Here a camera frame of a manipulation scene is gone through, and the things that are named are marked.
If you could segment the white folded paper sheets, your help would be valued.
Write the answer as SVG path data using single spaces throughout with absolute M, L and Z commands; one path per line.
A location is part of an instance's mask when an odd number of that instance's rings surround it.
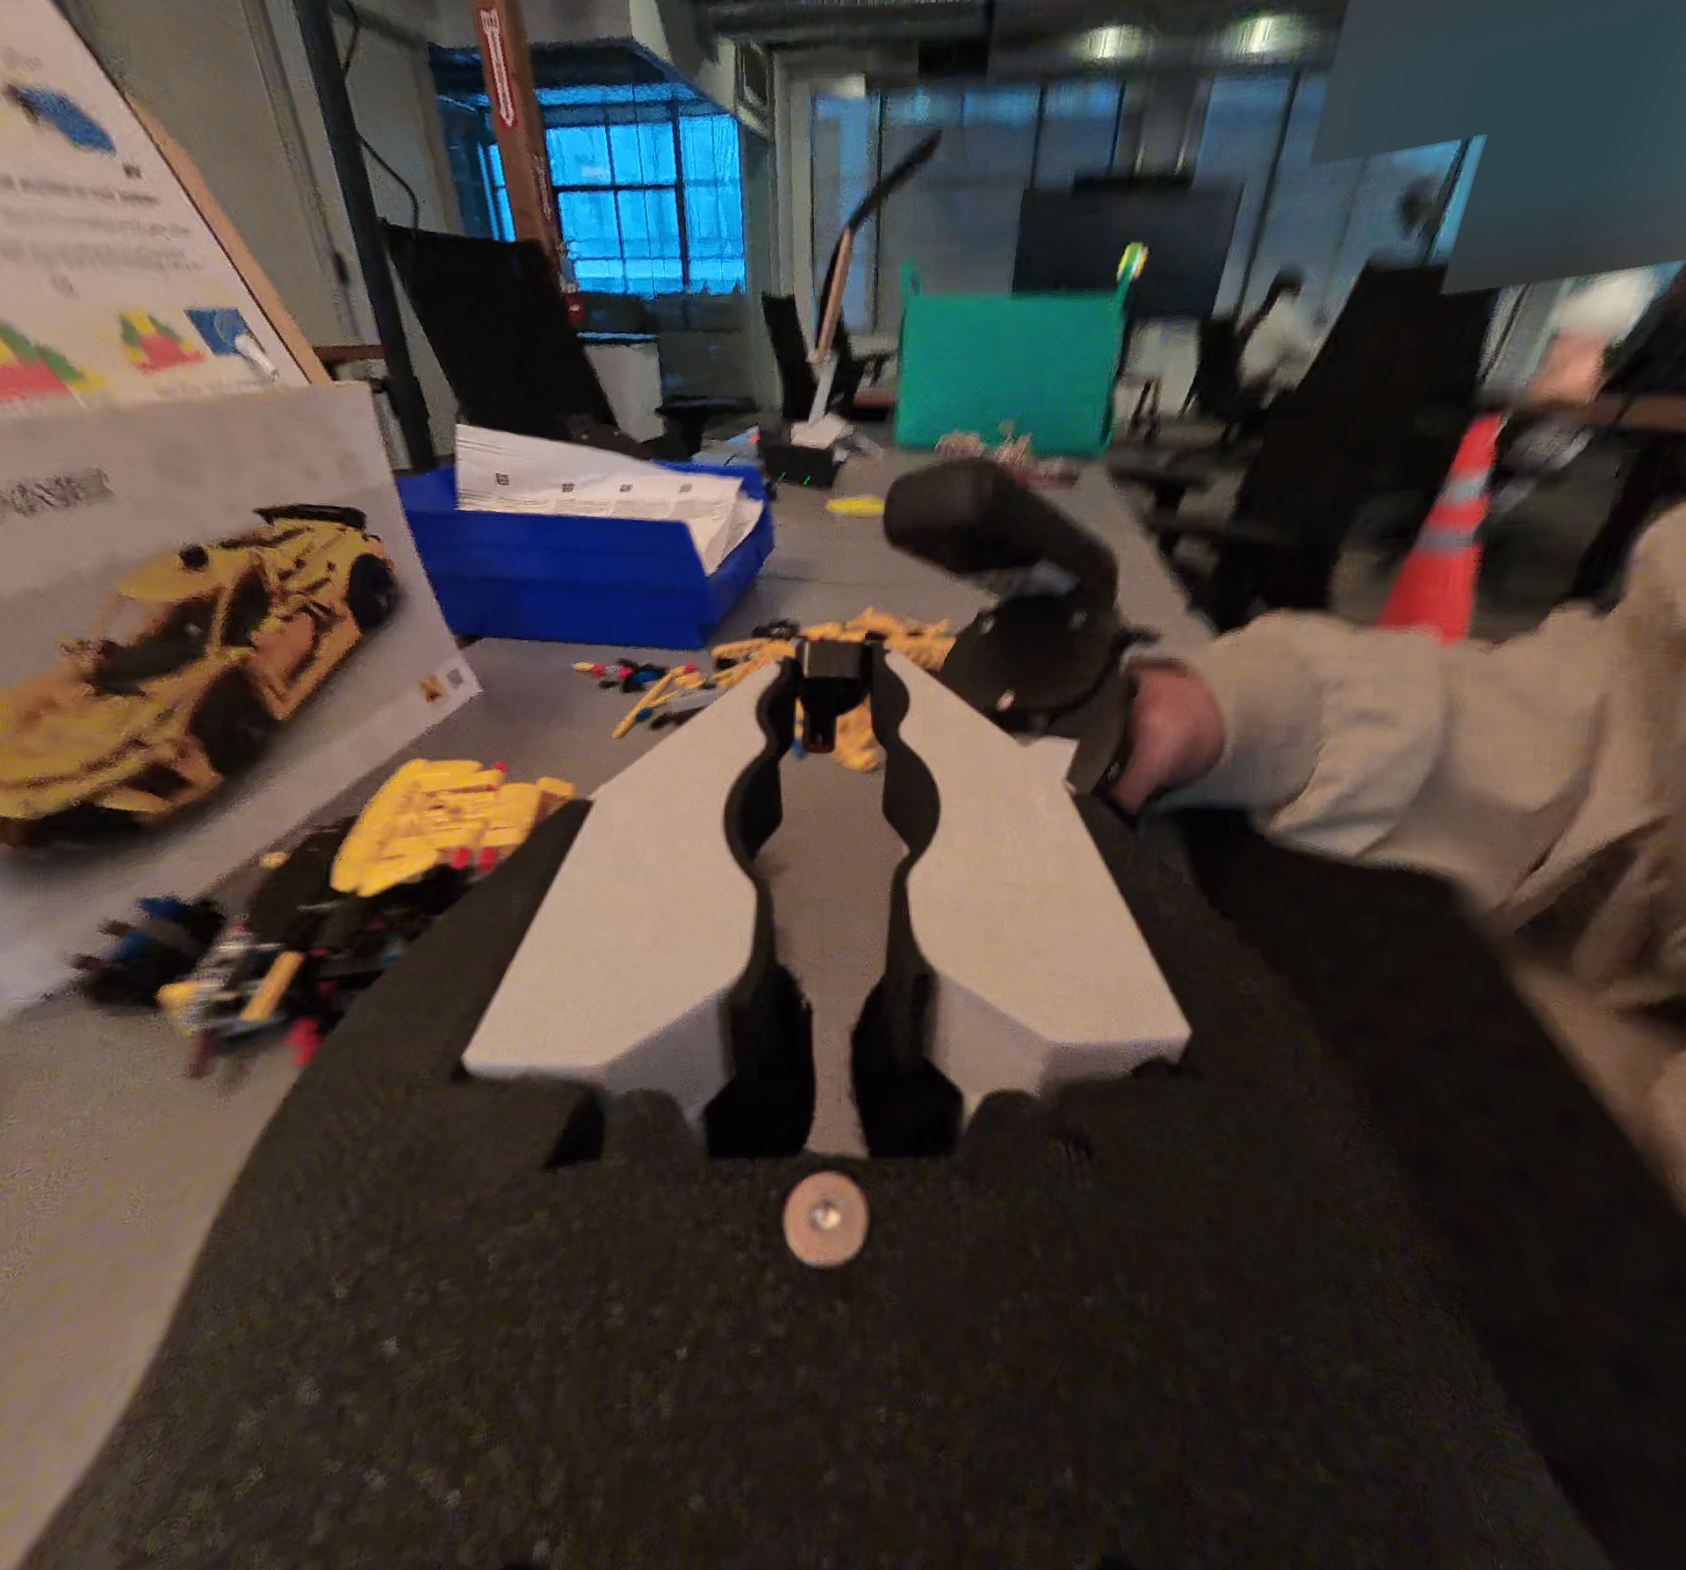
M 500 515 L 679 521 L 705 572 L 748 540 L 768 498 L 715 464 L 625 452 L 490 428 L 455 429 L 457 506 Z

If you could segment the green bin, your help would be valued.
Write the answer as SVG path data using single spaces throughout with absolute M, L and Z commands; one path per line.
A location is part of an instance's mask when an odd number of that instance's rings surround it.
M 949 433 L 1000 442 L 1008 423 L 1039 458 L 1101 458 L 1142 266 L 1131 244 L 1107 292 L 932 292 L 904 258 L 894 445 L 932 449 Z

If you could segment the orange traffic cone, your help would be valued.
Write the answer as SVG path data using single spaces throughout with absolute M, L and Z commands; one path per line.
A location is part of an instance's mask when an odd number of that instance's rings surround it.
M 1501 413 L 1478 416 L 1376 617 L 1381 630 L 1463 642 L 1479 586 L 1481 530 Z

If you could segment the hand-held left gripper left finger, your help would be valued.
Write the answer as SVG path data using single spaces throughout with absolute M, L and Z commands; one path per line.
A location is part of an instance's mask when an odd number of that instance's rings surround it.
M 768 938 L 744 799 L 790 743 L 792 663 L 768 663 L 632 761 L 587 814 L 479 1018 L 478 1079 L 657 1092 L 687 1125 L 728 1085 L 728 994 Z

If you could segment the small toy brick assembly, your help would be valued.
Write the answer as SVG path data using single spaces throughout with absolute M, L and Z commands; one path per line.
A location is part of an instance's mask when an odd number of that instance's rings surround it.
M 833 753 L 841 719 L 871 699 L 872 640 L 804 637 L 795 642 L 799 739 L 811 755 Z

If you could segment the black office chair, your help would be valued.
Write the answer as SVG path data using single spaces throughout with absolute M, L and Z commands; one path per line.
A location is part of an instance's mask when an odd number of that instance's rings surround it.
M 1371 503 L 1417 515 L 1475 418 L 1500 292 L 1448 291 L 1445 266 L 1366 266 L 1311 371 L 1272 402 L 1208 574 L 1215 630 L 1327 603 L 1337 552 Z
M 764 322 L 768 330 L 771 352 L 777 367 L 781 382 L 781 416 L 785 419 L 805 419 L 814 408 L 817 391 L 817 377 L 811 363 L 811 346 L 804 336 L 799 319 L 795 299 L 777 292 L 761 292 Z M 827 413 L 851 416 L 855 402 L 855 391 L 861 384 L 863 363 L 852 357 L 852 341 L 847 338 L 846 325 L 837 325 L 833 341 L 833 380 Z

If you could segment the grey desk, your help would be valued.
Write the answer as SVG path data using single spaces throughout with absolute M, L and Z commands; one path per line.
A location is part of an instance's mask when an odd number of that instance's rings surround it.
M 1142 531 L 1123 493 L 1090 468 L 1054 493 L 1119 554 L 1128 622 L 1177 647 L 1211 637 L 1187 590 Z M 775 500 L 775 549 L 720 640 L 790 617 L 846 620 L 876 606 L 963 627 L 978 590 L 887 546 L 878 516 L 822 510 L 811 489 Z M 432 727 L 412 755 L 508 761 L 592 794 L 663 734 L 622 740 L 628 699 L 575 672 L 608 647 L 483 640 L 469 651 L 479 697 Z M 814 1004 L 815 1115 L 809 1150 L 861 1153 L 851 1033 L 882 965 L 886 881 L 898 839 L 876 775 L 789 758 L 785 817 L 768 873 L 846 849 L 851 890 L 830 918 L 799 883 L 774 890 L 777 949 Z M 145 1375 L 206 1228 L 298 1069 L 266 1048 L 237 1076 L 184 1076 L 173 1030 L 56 997 L 2 1025 L 2 1565 L 18 1568 L 119 1420 Z

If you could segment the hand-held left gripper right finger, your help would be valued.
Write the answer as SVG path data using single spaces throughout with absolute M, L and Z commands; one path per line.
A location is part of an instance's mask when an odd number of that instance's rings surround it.
M 903 653 L 876 659 L 891 886 L 882 1048 L 963 1104 L 1179 1064 L 1192 1025 L 1078 794 L 1078 743 L 1003 728 Z

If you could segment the partly built toy car chassis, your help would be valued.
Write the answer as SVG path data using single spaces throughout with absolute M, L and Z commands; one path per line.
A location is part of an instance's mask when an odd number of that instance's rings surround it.
M 188 1075 L 248 1061 L 279 1036 L 308 1064 L 412 943 L 531 830 L 579 799 L 503 761 L 409 758 L 347 821 L 270 851 L 239 908 L 142 897 L 71 962 L 85 1000 L 156 1010 L 188 1041 Z

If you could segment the black desk lamp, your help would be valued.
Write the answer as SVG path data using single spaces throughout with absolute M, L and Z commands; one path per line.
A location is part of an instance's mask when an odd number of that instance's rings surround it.
M 830 266 L 826 273 L 826 289 L 820 296 L 817 333 L 814 338 L 814 399 L 805 418 L 809 424 L 817 424 L 830 406 L 833 376 L 841 357 L 835 341 L 842 322 L 846 289 L 852 270 L 855 238 L 861 228 L 876 219 L 882 204 L 935 159 L 939 142 L 943 129 L 928 133 L 922 142 L 917 142 L 916 149 L 903 153 L 891 168 L 886 168 L 876 179 L 876 183 L 852 207 L 852 212 L 846 215 L 841 226 L 841 233 L 833 244 Z

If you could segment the person's right forearm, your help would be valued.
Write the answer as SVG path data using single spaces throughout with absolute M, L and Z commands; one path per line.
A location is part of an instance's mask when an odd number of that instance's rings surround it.
M 1592 989 L 1684 989 L 1684 506 L 1643 530 L 1608 611 L 1504 642 L 1264 613 L 1187 656 L 1226 723 L 1160 799 L 1279 842 L 1451 883 L 1550 928 Z

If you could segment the person's right hand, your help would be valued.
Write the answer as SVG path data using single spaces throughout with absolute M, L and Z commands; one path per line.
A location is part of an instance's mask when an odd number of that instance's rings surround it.
M 1226 723 L 1203 673 L 1173 662 L 1131 669 L 1126 758 L 1111 801 L 1128 815 L 1203 780 L 1226 748 Z

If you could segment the blue plastic bin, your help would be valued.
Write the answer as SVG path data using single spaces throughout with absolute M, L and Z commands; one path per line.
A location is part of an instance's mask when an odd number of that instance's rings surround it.
M 398 498 L 452 635 L 679 651 L 708 642 L 775 541 L 753 464 L 698 462 L 681 480 L 753 494 L 756 526 L 719 570 L 674 519 L 460 510 L 452 468 L 401 477 Z

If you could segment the toy car instruction booklet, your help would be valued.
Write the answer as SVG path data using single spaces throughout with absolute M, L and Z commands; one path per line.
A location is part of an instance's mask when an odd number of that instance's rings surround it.
M 362 384 L 2 423 L 2 1014 L 479 693 Z

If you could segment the pile of toy bricks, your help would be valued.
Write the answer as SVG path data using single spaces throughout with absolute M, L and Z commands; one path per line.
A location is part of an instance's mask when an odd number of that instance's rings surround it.
M 886 644 L 920 669 L 938 673 L 954 644 L 954 635 L 947 622 L 917 622 L 867 606 L 842 622 L 801 627 L 799 622 L 777 620 L 758 625 L 748 637 L 710 647 L 705 662 L 687 659 L 663 669 L 657 662 L 617 656 L 607 662 L 575 662 L 575 672 L 605 693 L 632 699 L 611 732 L 611 735 L 622 739 L 638 727 L 648 727 L 648 732 L 677 727 L 715 693 L 748 679 L 748 673 L 795 656 L 801 642 Z

